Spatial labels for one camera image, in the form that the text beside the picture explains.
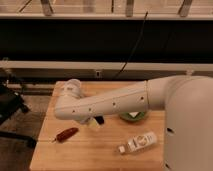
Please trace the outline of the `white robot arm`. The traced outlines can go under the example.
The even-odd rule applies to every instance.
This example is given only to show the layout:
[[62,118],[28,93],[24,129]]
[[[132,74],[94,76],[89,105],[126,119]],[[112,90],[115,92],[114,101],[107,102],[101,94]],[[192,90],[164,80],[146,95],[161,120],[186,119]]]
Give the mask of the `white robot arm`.
[[213,78],[177,75],[138,82],[90,97],[80,82],[62,87],[54,113],[85,123],[109,114],[165,112],[165,171],[213,171]]

